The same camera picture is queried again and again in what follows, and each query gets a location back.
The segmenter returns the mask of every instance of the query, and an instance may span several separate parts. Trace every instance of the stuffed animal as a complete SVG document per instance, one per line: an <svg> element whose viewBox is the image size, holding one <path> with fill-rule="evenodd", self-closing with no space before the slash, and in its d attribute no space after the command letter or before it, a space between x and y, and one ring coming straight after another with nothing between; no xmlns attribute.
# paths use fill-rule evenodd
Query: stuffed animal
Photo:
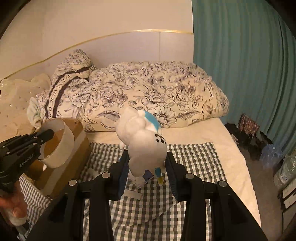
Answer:
<svg viewBox="0 0 296 241"><path fill-rule="evenodd" d="M120 148L126 146L128 149L128 165L132 175L140 177L145 170L149 170L162 184L167 145L157 119L147 111L128 107L119 118L116 133Z"/></svg>

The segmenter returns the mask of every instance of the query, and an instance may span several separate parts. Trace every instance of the metal bolt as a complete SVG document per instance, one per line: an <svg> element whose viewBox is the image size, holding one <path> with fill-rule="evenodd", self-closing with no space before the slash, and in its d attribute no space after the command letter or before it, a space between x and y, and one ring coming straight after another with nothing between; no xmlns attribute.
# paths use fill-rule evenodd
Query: metal bolt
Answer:
<svg viewBox="0 0 296 241"><path fill-rule="evenodd" d="M111 176L111 174L108 173L108 172L104 172L104 173L102 174L102 178L108 178L108 177L110 177L110 176Z"/></svg>
<svg viewBox="0 0 296 241"><path fill-rule="evenodd" d="M193 178L194 178L194 175L193 175L192 173L187 173L187 174L185 175L185 177L186 177L187 179L193 179Z"/></svg>
<svg viewBox="0 0 296 241"><path fill-rule="evenodd" d="M224 187L227 186L227 182L225 182L225 181L220 181L220 182L219 182L219 186L224 188Z"/></svg>
<svg viewBox="0 0 296 241"><path fill-rule="evenodd" d="M70 186L75 186L76 184L77 184L77 181L74 179L69 181Z"/></svg>

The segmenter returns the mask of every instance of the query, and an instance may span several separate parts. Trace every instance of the floor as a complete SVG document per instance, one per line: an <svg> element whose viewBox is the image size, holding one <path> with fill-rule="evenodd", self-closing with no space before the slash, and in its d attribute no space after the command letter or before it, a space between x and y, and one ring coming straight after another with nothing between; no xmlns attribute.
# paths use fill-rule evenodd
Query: floor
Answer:
<svg viewBox="0 0 296 241"><path fill-rule="evenodd" d="M273 183L273 170L263 169L261 163L252 160L246 149L239 147L246 159L261 216L261 228L269 241L276 241L281 236L281 203L278 191Z"/></svg>

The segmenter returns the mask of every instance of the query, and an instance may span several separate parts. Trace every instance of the plastic bag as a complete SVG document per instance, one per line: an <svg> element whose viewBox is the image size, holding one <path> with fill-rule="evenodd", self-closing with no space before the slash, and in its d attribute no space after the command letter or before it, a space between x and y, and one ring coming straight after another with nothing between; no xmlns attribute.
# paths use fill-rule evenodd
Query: plastic bag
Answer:
<svg viewBox="0 0 296 241"><path fill-rule="evenodd" d="M282 156L283 153L280 148L269 144L262 149L259 161L263 164L264 168L271 168L280 162Z"/></svg>
<svg viewBox="0 0 296 241"><path fill-rule="evenodd" d="M281 190L285 188L289 182L296 177L296 153L285 156L283 166L274 175L274 184Z"/></svg>

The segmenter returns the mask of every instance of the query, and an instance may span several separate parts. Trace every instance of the checkered cloth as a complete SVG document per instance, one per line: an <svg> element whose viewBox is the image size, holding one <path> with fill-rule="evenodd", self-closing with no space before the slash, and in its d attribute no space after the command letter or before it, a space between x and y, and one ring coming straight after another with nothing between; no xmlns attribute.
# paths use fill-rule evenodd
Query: checkered cloth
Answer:
<svg viewBox="0 0 296 241"><path fill-rule="evenodd" d="M122 155L119 145L101 143L90 145L92 152L81 173L81 182L93 179L87 172L88 168L91 167L99 173L106 172L110 165L117 162ZM202 180L212 183L219 180L226 181L212 143L169 145L168 150L173 152L177 163L184 165L188 172L199 176ZM40 195L23 177L20 181L28 204L28 221L31 228L50 203L50 199ZM128 180L126 189L142 193L142 199L136 200L122 196L118 202L110 201L115 240L180 240L186 202L176 202L169 188L167 175L163 185L157 184L154 178L138 189ZM210 240L211 212L208 200L206 200L206 208L206 240ZM88 240L88 224L89 200L87 199L84 210L84 240Z"/></svg>

